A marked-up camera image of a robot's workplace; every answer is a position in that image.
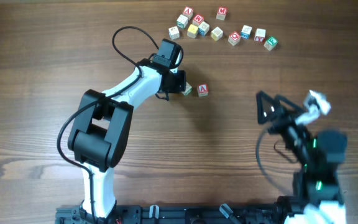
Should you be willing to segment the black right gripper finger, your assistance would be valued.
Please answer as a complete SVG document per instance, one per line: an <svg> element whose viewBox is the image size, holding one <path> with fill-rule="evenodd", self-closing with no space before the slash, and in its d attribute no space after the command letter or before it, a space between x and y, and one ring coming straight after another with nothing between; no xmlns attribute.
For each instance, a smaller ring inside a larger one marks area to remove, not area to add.
<svg viewBox="0 0 358 224"><path fill-rule="evenodd" d="M284 107L290 114L303 114L306 111L304 108L298 106L296 103L290 101L287 97L283 95L276 95L275 100L277 100L278 103L282 107Z"/></svg>
<svg viewBox="0 0 358 224"><path fill-rule="evenodd" d="M273 120L275 117L275 100L264 91L259 91L256 94L256 102L258 124L265 124Z"/></svg>

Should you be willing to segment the red A letter block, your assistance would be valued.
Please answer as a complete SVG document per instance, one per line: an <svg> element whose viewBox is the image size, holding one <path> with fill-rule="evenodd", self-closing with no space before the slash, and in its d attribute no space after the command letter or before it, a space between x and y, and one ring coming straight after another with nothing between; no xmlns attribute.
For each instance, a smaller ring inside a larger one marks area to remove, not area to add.
<svg viewBox="0 0 358 224"><path fill-rule="evenodd" d="M197 92L198 92L198 96L202 97L202 96L207 96L209 93L209 89L207 84L200 84L197 86Z"/></svg>

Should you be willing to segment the yellow edged B block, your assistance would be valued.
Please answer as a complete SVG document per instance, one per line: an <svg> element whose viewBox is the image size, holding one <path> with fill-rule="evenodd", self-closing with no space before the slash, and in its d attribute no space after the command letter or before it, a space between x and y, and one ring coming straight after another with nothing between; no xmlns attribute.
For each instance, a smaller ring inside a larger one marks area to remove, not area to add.
<svg viewBox="0 0 358 224"><path fill-rule="evenodd" d="M211 31L211 38L214 41L218 41L219 39L221 39L223 36L223 30L220 29L219 27L215 27L212 31Z"/></svg>

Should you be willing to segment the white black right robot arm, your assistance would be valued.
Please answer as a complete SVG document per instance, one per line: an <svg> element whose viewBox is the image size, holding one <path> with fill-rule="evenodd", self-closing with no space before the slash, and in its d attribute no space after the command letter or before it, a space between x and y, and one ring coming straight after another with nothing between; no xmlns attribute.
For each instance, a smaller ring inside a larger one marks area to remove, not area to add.
<svg viewBox="0 0 358 224"><path fill-rule="evenodd" d="M281 135L301 168L293 174L293 195L281 196L275 206L276 223L345 223L346 206L337 168L345 161L347 136L336 129L312 135L307 125L327 115L331 104L320 92L310 90L298 106L282 95L256 94L259 124L269 122L259 135Z"/></svg>

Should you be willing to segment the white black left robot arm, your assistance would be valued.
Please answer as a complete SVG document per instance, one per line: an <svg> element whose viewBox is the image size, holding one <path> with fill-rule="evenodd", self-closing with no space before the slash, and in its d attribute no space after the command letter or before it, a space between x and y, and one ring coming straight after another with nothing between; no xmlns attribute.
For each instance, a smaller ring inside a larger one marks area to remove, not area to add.
<svg viewBox="0 0 358 224"><path fill-rule="evenodd" d="M151 58L136 62L133 73L123 82L98 92L88 90L78 111L69 118L72 128L68 148L74 163L83 169L86 187L80 207L88 223L108 223L114 213L114 168L126 150L132 115L147 98L185 90L186 73L179 70L183 48L164 39Z"/></svg>

